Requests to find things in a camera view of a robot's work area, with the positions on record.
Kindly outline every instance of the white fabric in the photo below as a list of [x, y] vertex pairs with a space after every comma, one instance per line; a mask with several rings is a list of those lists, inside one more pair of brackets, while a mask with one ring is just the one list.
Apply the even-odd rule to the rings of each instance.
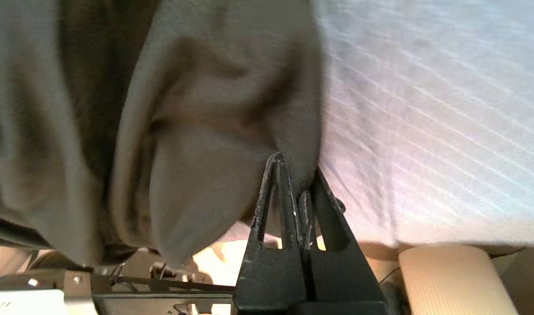
[[318, 0], [356, 237], [534, 244], [534, 0]]

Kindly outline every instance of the bolt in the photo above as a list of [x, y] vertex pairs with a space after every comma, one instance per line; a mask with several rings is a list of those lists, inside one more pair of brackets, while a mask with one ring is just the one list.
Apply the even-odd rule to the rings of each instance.
[[28, 284], [31, 285], [32, 287], [39, 287], [39, 281], [37, 281], [37, 279], [29, 279], [28, 280]]

